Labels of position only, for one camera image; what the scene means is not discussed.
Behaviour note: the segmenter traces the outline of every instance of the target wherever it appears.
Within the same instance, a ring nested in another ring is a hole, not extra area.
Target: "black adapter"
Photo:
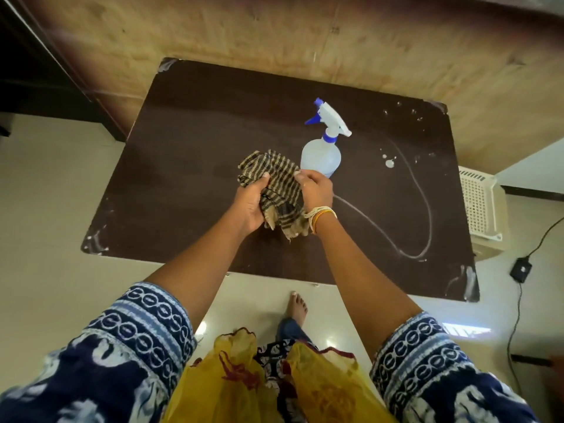
[[[522,284],[525,282],[528,274],[531,272],[532,264],[528,261],[528,256],[522,256],[517,258],[515,265],[509,272],[509,276],[515,279],[518,283]]]

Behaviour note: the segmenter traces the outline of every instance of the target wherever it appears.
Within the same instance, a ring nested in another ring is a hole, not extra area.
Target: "wooden board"
[[[564,136],[562,20],[471,0],[22,0],[123,127],[165,56],[441,101],[461,165]]]
[[[163,65],[84,252],[170,261],[229,208],[246,156],[273,149],[299,163],[325,130],[303,124],[321,96],[352,131],[337,141],[342,162],[331,176],[333,207],[352,239],[408,294],[479,299],[446,107],[209,63]],[[334,283],[319,239],[290,243],[279,228],[247,237],[230,270]]]

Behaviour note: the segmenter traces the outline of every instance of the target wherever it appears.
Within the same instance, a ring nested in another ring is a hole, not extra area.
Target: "blue patterned sleeve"
[[[523,399],[492,374],[477,370],[426,312],[386,340],[370,377],[398,421],[537,421]]]
[[[0,397],[0,422],[158,422],[196,342],[186,310],[141,282]]]

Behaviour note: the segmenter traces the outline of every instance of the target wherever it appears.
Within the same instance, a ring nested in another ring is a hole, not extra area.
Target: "foot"
[[[301,328],[306,320],[306,314],[306,302],[299,293],[292,291],[292,294],[290,294],[290,300],[288,301],[288,307],[286,308],[286,316],[298,322],[298,325]]]

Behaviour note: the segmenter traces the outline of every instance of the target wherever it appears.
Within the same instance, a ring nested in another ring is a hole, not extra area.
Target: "hand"
[[[254,232],[264,222],[264,216],[258,204],[262,191],[268,185],[268,180],[270,180],[270,174],[265,172],[258,181],[245,188],[239,187],[235,193],[235,201],[230,210],[236,213],[236,217],[243,222],[245,236]]]
[[[303,169],[296,171],[294,178],[302,188],[306,212],[310,212],[314,207],[333,205],[333,183],[325,175]]]

